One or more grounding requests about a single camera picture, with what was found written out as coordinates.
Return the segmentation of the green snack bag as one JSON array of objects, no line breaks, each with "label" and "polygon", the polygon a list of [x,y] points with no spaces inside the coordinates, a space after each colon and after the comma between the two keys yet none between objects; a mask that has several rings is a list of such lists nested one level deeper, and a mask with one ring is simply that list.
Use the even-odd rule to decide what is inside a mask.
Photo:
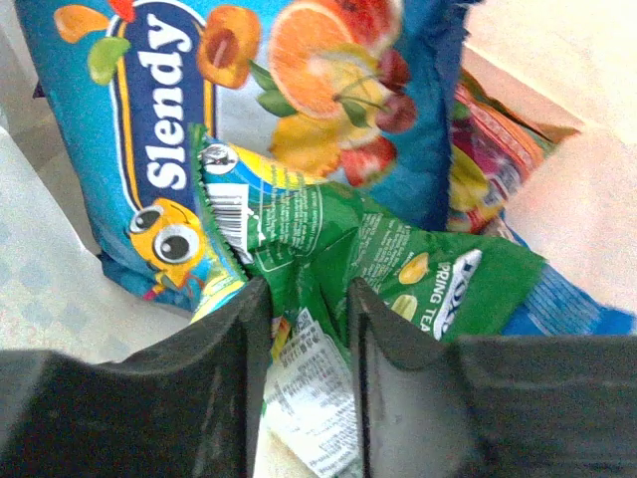
[{"label": "green snack bag", "polygon": [[318,477],[361,475],[346,292],[364,281],[426,337],[496,334],[544,260],[508,240],[411,226],[367,194],[189,130],[207,231],[269,286],[275,341],[265,420]]}]

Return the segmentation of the checkered paper bag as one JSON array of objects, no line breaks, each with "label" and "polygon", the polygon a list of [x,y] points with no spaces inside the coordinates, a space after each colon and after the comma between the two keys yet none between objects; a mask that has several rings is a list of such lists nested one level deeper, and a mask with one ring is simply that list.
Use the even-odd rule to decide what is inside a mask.
[{"label": "checkered paper bag", "polygon": [[[16,17],[17,2],[12,3]],[[220,309],[251,280],[265,280],[260,276],[247,275],[226,244],[207,231],[206,207],[198,192],[191,154],[186,167],[192,181],[194,208],[188,209],[165,198],[156,199],[126,220],[123,232],[151,269],[170,268],[178,279],[191,275],[200,260],[209,262],[209,267],[197,283],[199,297],[194,307],[186,310],[136,296],[107,277],[101,260],[102,250],[93,234],[80,180],[71,164],[36,69],[35,81],[26,81],[17,71],[9,43],[3,42],[1,49],[1,109],[11,116],[25,111],[34,115],[32,128],[23,136],[15,136],[10,127],[1,130],[1,355],[5,351],[36,350],[53,351],[89,364],[122,362]],[[306,67],[309,73],[323,77],[330,86],[347,85],[357,90],[362,84],[371,84],[371,95],[377,103],[374,116],[377,126],[406,131],[414,125],[415,105],[399,89],[401,84],[410,79],[407,63],[399,54],[388,53],[379,60],[372,60],[352,47],[338,46],[308,58]],[[458,81],[462,71],[465,70],[460,66]],[[450,169],[453,160],[453,107],[454,101],[448,117]],[[368,111],[360,106],[350,107],[346,112],[350,120],[357,124],[369,118]],[[303,134],[309,132],[316,132],[318,139],[311,143],[310,154],[302,160],[300,167],[289,169],[320,181],[350,186],[373,199],[372,187],[387,178],[396,163],[397,149],[387,138],[379,137],[360,148],[342,152],[338,157],[338,169],[332,174],[311,172],[315,160],[325,160],[324,147],[328,142],[335,141],[339,130],[340,123],[336,120],[326,123],[299,121],[297,131],[292,136],[293,141],[299,141]],[[574,138],[561,143],[547,159]],[[286,167],[268,153],[239,147]],[[392,213],[386,206],[374,201]],[[498,217],[504,219],[504,209],[494,219]],[[499,238],[483,234],[492,221],[476,234],[449,231],[447,221],[440,230],[426,230],[403,221],[427,232]],[[264,396],[275,341],[274,332],[272,306],[271,346],[258,441],[261,435],[269,434],[275,445],[264,452],[265,468],[277,477],[296,474],[318,477],[266,425]],[[559,337],[480,334],[459,335],[448,342],[438,342],[448,344],[464,336]],[[636,333],[630,337],[636,341]],[[351,355],[350,339],[348,349]],[[353,390],[351,364],[349,375]],[[355,399],[354,414],[362,470]]]}]

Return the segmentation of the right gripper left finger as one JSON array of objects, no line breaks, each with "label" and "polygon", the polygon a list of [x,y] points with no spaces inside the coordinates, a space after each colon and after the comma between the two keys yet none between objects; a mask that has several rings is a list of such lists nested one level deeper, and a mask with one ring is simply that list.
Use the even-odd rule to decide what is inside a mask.
[{"label": "right gripper left finger", "polygon": [[5,477],[248,477],[271,346],[265,280],[122,362],[1,355]]}]

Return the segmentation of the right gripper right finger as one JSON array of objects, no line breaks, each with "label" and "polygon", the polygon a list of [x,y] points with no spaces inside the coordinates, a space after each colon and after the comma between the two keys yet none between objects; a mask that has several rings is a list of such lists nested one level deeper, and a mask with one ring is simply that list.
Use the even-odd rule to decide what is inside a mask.
[{"label": "right gripper right finger", "polygon": [[632,477],[633,337],[444,344],[362,280],[347,291],[366,477]]}]

